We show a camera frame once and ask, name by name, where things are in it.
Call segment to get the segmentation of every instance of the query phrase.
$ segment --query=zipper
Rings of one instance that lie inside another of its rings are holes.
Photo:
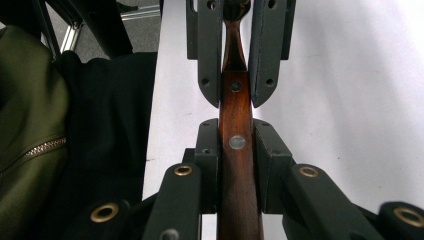
[[[25,153],[24,156],[25,157],[34,156],[34,155],[43,153],[45,151],[48,151],[52,148],[56,148],[65,144],[66,144],[66,138],[59,138],[52,141],[48,141],[31,149],[30,151]]]
[[[25,154],[21,155],[17,160],[15,160],[14,163],[12,163],[12,165],[10,165],[6,169],[4,169],[2,172],[0,172],[0,177],[2,177],[4,174],[7,174],[9,171],[11,171],[14,168],[14,166],[18,165],[24,159],[27,159],[28,157],[33,157],[33,156],[42,154],[46,151],[49,151],[49,150],[52,150],[52,149],[55,149],[55,148],[59,148],[59,147],[65,145],[65,144],[66,144],[66,138],[63,137],[63,138],[58,138],[58,139],[55,139],[55,140],[45,142],[43,144],[40,144],[40,145],[32,148],[31,150],[29,150]]]

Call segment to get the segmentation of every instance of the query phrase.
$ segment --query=white surface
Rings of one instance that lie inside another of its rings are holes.
[[[254,112],[298,163],[325,170],[373,212],[395,200],[424,208],[423,12],[421,0],[299,0],[290,59]],[[185,1],[166,1],[162,21],[144,197],[195,146],[198,125],[218,117],[197,86],[197,62],[186,59]],[[204,221],[203,239],[215,239],[213,222]],[[265,239],[282,238],[281,216],[264,227]]]

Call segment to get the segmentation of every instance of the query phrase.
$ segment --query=olive green jacket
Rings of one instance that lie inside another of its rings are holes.
[[[67,158],[69,96],[50,51],[14,26],[0,30],[0,238],[19,239]]]

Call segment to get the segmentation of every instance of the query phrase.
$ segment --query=reddish-brown wood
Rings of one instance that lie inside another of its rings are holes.
[[[249,74],[239,32],[241,18],[249,10],[250,1],[228,2],[224,4],[227,39],[219,116],[222,161],[218,239],[263,239],[255,180]],[[242,147],[230,145],[234,136],[244,139]]]

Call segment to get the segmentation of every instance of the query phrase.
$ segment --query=clamp jaw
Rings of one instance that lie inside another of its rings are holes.
[[[224,0],[186,1],[187,58],[198,61],[198,84],[205,98],[219,106]],[[248,71],[255,108],[271,97],[280,60],[288,60],[296,0],[255,1]]]

